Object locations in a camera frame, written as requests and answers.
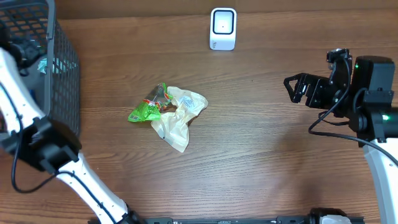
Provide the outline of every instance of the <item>cable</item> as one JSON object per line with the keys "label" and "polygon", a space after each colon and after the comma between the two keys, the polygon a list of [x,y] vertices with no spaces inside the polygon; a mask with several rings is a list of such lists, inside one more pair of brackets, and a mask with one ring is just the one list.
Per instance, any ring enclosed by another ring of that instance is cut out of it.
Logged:
{"label": "cable", "polygon": [[54,179],[56,176],[58,176],[59,174],[68,174],[71,177],[74,177],[80,184],[81,186],[87,191],[87,193],[93,198],[93,200],[98,204],[99,208],[102,208],[105,213],[108,215],[108,217],[111,219],[111,221],[113,223],[116,224],[114,218],[111,216],[110,212],[104,207],[104,205],[102,203],[100,203],[100,201],[94,196],[94,194],[89,190],[89,188],[83,183],[83,181],[80,180],[80,178],[78,178],[74,173],[68,172],[68,171],[61,171],[61,172],[56,172],[54,175],[51,175],[51,177],[49,177],[48,179],[44,180],[41,184],[39,184],[38,186],[34,187],[33,189],[30,190],[21,190],[16,183],[16,167],[17,167],[17,161],[18,161],[18,157],[19,157],[19,153],[21,151],[21,146],[22,146],[22,141],[23,141],[23,132],[22,130],[24,129],[24,125],[22,124],[22,116],[18,113],[18,110],[14,104],[14,102],[12,101],[10,94],[7,92],[6,88],[4,87],[4,85],[0,82],[0,86],[1,88],[4,90],[11,106],[12,109],[14,110],[18,122],[19,122],[19,142],[17,145],[17,149],[15,150],[14,153],[14,160],[12,162],[12,170],[11,170],[11,183],[12,183],[12,187],[14,188],[14,190],[16,192],[22,193],[22,194],[29,194],[32,192],[35,192],[36,190],[39,190],[40,188],[42,188],[45,184],[49,183],[52,179]]}
{"label": "cable", "polygon": [[12,187],[14,188],[14,190],[16,192],[19,192],[21,194],[29,194],[32,192],[35,192],[36,190],[39,190],[40,188],[42,188],[45,184],[47,184],[48,182],[50,182],[52,179],[54,179],[56,176],[52,175],[51,177],[49,177],[48,179],[45,179],[41,184],[39,184],[38,186],[34,187],[33,189],[30,190],[22,190],[18,187],[17,183],[16,183],[16,170],[17,170],[17,161],[18,161],[18,157],[19,157],[19,153],[21,151],[21,147],[22,147],[22,140],[23,140],[23,132],[22,130],[24,129],[24,125],[22,124],[22,116],[18,113],[18,110],[14,104],[14,102],[12,101],[10,94],[8,93],[8,91],[6,90],[6,88],[4,87],[4,85],[2,83],[0,83],[1,88],[4,90],[11,106],[12,109],[14,110],[18,122],[19,122],[19,141],[18,141],[18,145],[17,148],[14,152],[14,160],[12,161],[12,168],[11,168],[11,184]]}
{"label": "cable", "polygon": [[360,95],[363,91],[366,91],[366,90],[368,90],[368,89],[365,88],[365,87],[363,87],[363,88],[360,88],[360,89],[355,93],[354,100],[353,100],[353,113],[356,113],[356,109],[357,109],[357,107],[356,107],[356,102],[358,101],[359,95]]}
{"label": "cable", "polygon": [[324,118],[326,118],[343,100],[344,98],[347,96],[348,91],[349,91],[349,83],[351,82],[351,72],[349,69],[349,65],[348,65],[348,61],[347,59],[344,59],[344,62],[346,64],[347,67],[347,71],[348,71],[348,85],[347,85],[347,89],[346,91],[343,93],[343,96],[337,101],[337,103],[335,105],[333,105],[328,111],[324,111],[321,112],[320,115],[323,114],[322,117],[318,118],[309,128],[308,128],[308,132],[310,134],[314,134],[317,136],[329,136],[329,137],[335,137],[335,138],[342,138],[342,139],[347,139],[347,140],[352,140],[352,141],[357,141],[360,142],[362,144],[368,145],[370,147],[375,148],[376,150],[378,150],[379,152],[383,153],[385,156],[387,156],[397,167],[398,167],[398,160],[392,156],[391,154],[389,154],[386,150],[384,150],[382,147],[373,144],[371,142],[365,141],[363,139],[360,138],[356,138],[354,136],[349,136],[349,135],[345,135],[345,134],[336,134],[336,133],[325,133],[325,132],[319,132],[319,131],[312,131],[312,129],[321,121],[323,121]]}
{"label": "cable", "polygon": [[74,172],[69,172],[69,171],[60,171],[60,172],[56,172],[55,175],[59,175],[59,174],[68,174],[71,177],[74,177],[80,184],[81,186],[87,191],[87,193],[91,196],[91,198],[93,198],[93,200],[98,204],[99,208],[103,209],[104,212],[108,215],[108,217],[111,219],[111,221],[116,224],[117,222],[114,220],[114,218],[112,217],[111,213],[108,211],[108,209],[106,209],[104,207],[104,205],[94,196],[94,194],[89,190],[89,188],[87,187],[87,185],[85,185],[85,183],[83,183],[83,181],[80,180],[79,177],[77,177],[75,175]]}
{"label": "cable", "polygon": [[[320,117],[321,117],[323,114],[325,114],[326,112],[328,112],[328,111],[322,111],[321,113],[319,113],[319,114],[318,114],[318,118],[320,118]],[[330,121],[327,121],[327,120],[322,120],[322,121],[325,122],[325,123],[334,125],[334,126],[343,126],[343,125],[348,125],[348,124],[349,124],[349,121],[343,121],[343,122],[338,122],[338,123],[330,122]]]}

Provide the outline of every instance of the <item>wooden table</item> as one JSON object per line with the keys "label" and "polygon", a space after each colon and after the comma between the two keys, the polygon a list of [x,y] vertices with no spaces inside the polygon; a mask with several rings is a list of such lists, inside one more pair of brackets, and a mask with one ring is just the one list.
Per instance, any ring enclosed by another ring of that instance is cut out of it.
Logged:
{"label": "wooden table", "polygon": [[[341,208],[379,223],[373,179],[355,142],[312,136],[319,110],[289,100],[285,77],[327,77],[326,51],[398,61],[398,10],[238,14],[232,52],[211,51],[209,16],[61,21],[81,60],[81,141],[91,168],[143,217],[265,218]],[[127,122],[160,83],[209,106],[184,153],[150,123]],[[394,89],[398,90],[398,79]],[[347,127],[318,129],[354,134]],[[15,193],[0,156],[1,223],[86,223],[91,210],[60,181]],[[47,174],[19,164],[29,188]]]}

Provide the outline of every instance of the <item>green wrapper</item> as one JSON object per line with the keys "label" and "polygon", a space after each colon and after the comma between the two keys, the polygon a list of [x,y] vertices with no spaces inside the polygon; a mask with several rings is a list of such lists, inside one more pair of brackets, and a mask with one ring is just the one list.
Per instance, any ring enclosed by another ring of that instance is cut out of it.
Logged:
{"label": "green wrapper", "polygon": [[172,101],[165,83],[158,84],[128,117],[130,122],[160,120],[160,112]]}

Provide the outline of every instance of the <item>wooden wall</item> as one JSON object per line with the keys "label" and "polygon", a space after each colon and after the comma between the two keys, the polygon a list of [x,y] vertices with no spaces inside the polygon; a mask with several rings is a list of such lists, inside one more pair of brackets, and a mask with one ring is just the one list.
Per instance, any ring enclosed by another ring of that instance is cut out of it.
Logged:
{"label": "wooden wall", "polygon": [[59,19],[209,14],[215,7],[237,12],[385,9],[396,0],[55,0]]}

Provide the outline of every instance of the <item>trash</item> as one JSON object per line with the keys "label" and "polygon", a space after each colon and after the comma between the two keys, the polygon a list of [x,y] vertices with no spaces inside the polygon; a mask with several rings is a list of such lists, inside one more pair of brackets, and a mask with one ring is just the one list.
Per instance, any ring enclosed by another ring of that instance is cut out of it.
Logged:
{"label": "trash", "polygon": [[127,120],[131,122],[160,120],[160,112],[166,109],[172,98],[167,94],[166,84],[158,84],[131,112]]}
{"label": "trash", "polygon": [[184,152],[189,142],[187,123],[207,107],[205,97],[188,90],[169,86],[167,93],[173,96],[175,112],[163,113],[160,120],[151,122],[157,134],[173,148]]}
{"label": "trash", "polygon": [[[68,68],[73,68],[73,67],[77,66],[76,63],[70,63],[68,61],[63,62],[63,61],[60,61],[58,58],[55,58],[53,61],[55,62],[55,60],[57,60],[57,68],[55,68],[55,65],[53,64],[52,72],[56,73],[56,74],[60,73],[58,67],[60,68],[60,70],[62,72],[66,72]],[[42,60],[40,60],[38,66],[37,66],[37,69],[41,73],[47,74],[46,67],[47,67],[47,58],[43,58]]]}

